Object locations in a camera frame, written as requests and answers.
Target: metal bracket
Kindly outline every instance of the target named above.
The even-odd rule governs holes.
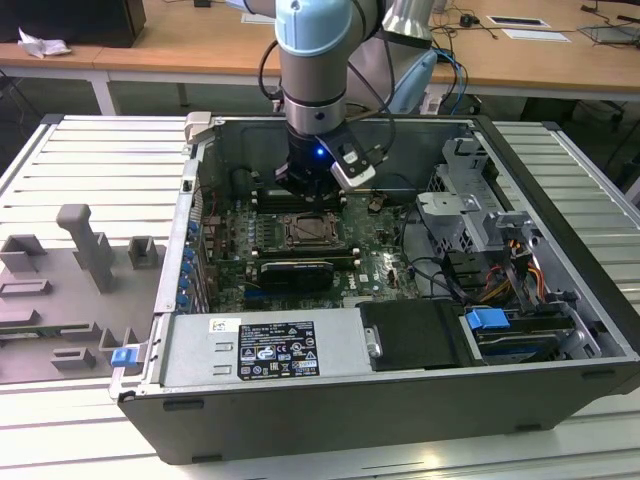
[[[513,230],[513,234],[516,234],[523,228],[533,227],[534,223],[527,212],[490,212],[482,221],[482,226],[488,237],[487,245],[502,246],[502,231]]]
[[[475,138],[455,138],[442,147],[447,164],[451,169],[479,169],[487,163],[489,154]]]
[[[367,344],[367,353],[371,358],[380,358],[382,356],[382,345],[380,343],[380,337],[378,336],[378,329],[365,328],[364,339]]]
[[[458,195],[451,192],[425,192],[418,195],[423,213],[437,217],[459,216],[461,213],[480,210],[473,195]]]

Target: blue clip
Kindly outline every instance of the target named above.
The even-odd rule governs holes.
[[[478,328],[509,328],[511,324],[500,308],[476,308],[465,315],[471,330]]]
[[[138,347],[122,347],[116,348],[111,355],[111,366],[119,367],[135,367],[138,358]]]
[[[188,275],[193,271],[193,267],[191,266],[191,264],[189,262],[182,262],[181,271],[185,275]]]

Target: circuit board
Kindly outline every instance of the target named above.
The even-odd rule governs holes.
[[[264,310],[305,310],[316,308],[354,307],[362,301],[417,298],[419,292],[413,275],[402,261],[399,247],[400,207],[382,208],[371,213],[371,195],[347,196],[340,212],[324,216],[324,223],[312,216],[260,214],[250,203],[236,202],[219,212],[220,220],[209,227],[207,277],[212,312]],[[255,265],[264,262],[256,252],[285,252],[287,260],[297,260],[289,228],[298,220],[300,241],[322,243],[317,233],[330,230],[335,238],[327,240],[336,249],[357,249],[355,257],[318,255],[313,260],[340,265],[333,272],[333,283],[324,291],[265,293],[251,277]]]

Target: wooden desk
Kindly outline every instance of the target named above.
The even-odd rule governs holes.
[[[242,13],[225,5],[194,8],[191,1],[162,0],[144,4],[147,23],[134,47],[102,49],[95,68],[253,77],[275,38],[273,25],[243,24]],[[277,50],[265,74],[280,74]]]
[[[461,8],[473,9],[485,27],[497,27],[486,16],[502,15],[541,18],[551,28],[536,30],[575,30],[585,25],[604,25],[595,15],[580,11],[589,3],[582,0],[458,0]],[[640,7],[601,2],[599,10],[613,24],[622,23],[616,16],[640,17]],[[460,12],[449,10],[434,15],[434,25],[457,23]],[[498,37],[474,27],[472,31],[457,30],[453,47],[458,60],[469,71],[469,93],[512,94],[536,97],[606,99],[616,94],[633,94],[640,98],[640,51],[632,47],[594,46],[580,32],[563,33],[570,43],[512,40],[501,30],[492,30]],[[442,33],[435,38],[442,48],[449,48]],[[439,65],[434,83],[449,80],[447,65]]]
[[[472,8],[487,27],[486,15],[542,18],[552,30],[575,30],[603,24],[580,11],[583,0],[456,0]],[[165,3],[145,0],[146,27],[133,48],[73,47],[74,53],[38,60],[15,45],[0,45],[0,68],[8,75],[80,78],[92,83],[103,114],[117,105],[111,81],[255,85],[260,57],[273,40],[272,25],[243,24],[241,13],[220,4],[194,8],[190,0]],[[601,13],[640,17],[640,7],[600,3]],[[436,15],[432,23],[453,23],[460,13]],[[640,101],[640,52],[625,47],[593,46],[580,32],[565,33],[571,43],[512,40],[493,30],[458,30],[453,45],[469,72],[468,93],[526,97]],[[443,34],[436,40],[448,48]],[[277,51],[265,70],[267,84],[279,75]],[[451,67],[436,67],[431,92],[439,95],[453,80]]]

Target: power supply label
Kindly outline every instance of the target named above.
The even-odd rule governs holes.
[[[241,380],[320,375],[313,322],[240,325],[238,345]]]

